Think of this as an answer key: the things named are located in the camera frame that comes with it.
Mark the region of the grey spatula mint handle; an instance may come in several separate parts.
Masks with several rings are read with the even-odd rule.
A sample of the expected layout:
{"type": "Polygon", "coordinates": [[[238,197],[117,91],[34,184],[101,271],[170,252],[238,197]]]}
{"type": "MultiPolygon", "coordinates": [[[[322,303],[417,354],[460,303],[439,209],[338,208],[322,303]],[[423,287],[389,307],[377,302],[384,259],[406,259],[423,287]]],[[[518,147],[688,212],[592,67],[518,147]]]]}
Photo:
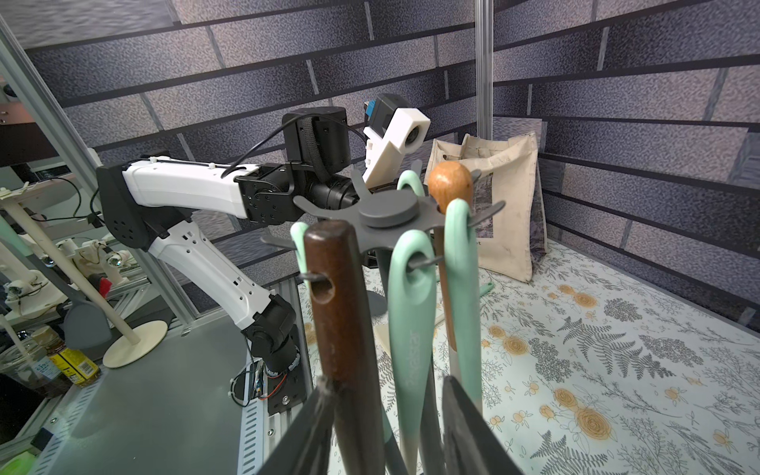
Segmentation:
{"type": "Polygon", "coordinates": [[[387,302],[384,296],[374,291],[368,291],[367,299],[372,318],[380,318],[387,313],[387,302]]]}

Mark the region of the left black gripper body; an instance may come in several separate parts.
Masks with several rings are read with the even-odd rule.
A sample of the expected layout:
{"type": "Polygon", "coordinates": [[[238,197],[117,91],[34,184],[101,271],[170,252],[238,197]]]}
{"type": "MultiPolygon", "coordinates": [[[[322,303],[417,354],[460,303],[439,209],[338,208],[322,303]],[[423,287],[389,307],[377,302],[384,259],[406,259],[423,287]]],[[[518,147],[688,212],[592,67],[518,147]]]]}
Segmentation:
{"type": "Polygon", "coordinates": [[[352,207],[361,199],[372,194],[360,171],[350,172],[350,176],[340,174],[332,177],[332,209],[340,210],[352,207]]]}

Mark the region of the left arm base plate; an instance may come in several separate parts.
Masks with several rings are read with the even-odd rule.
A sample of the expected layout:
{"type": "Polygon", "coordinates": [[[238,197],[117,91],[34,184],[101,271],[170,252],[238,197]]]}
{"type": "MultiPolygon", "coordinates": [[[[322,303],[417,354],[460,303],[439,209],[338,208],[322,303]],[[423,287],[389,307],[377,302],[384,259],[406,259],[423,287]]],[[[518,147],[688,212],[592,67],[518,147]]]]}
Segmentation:
{"type": "Polygon", "coordinates": [[[299,354],[298,364],[277,377],[267,377],[265,394],[262,396],[267,414],[274,416],[305,403],[311,388],[306,357],[299,354]]]}

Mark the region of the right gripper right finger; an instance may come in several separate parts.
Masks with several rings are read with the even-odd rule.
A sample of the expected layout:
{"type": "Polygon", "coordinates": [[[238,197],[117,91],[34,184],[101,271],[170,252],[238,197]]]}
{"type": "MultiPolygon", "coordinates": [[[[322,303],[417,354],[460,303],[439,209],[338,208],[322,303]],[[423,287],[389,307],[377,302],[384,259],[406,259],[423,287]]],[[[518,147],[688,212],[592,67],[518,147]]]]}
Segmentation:
{"type": "Polygon", "coordinates": [[[522,474],[453,376],[443,379],[443,451],[448,474],[522,474]]]}

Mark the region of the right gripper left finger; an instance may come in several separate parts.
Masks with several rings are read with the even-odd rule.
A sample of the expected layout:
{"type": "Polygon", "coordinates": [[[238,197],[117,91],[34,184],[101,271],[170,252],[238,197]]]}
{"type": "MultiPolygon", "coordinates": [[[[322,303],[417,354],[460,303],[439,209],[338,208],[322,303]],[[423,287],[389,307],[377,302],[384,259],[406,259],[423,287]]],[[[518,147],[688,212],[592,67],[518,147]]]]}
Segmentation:
{"type": "Polygon", "coordinates": [[[257,474],[327,474],[337,401],[336,383],[320,376],[304,408],[257,474]]]}

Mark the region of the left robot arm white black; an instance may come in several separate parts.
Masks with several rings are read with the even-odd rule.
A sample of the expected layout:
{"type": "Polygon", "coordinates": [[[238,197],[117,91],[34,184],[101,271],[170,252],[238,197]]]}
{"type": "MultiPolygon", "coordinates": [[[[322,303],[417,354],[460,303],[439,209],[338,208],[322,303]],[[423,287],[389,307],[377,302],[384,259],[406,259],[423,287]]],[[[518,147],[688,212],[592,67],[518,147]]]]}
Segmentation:
{"type": "Polygon", "coordinates": [[[295,312],[282,297],[254,283],[201,232],[195,211],[216,211],[263,227],[298,221],[302,196],[328,210],[358,200],[342,170],[350,166],[346,109],[298,109],[279,133],[288,160],[228,165],[152,156],[97,168],[103,220],[114,237],[179,270],[212,297],[249,343],[249,354],[272,377],[300,361],[291,332],[295,312]]]}

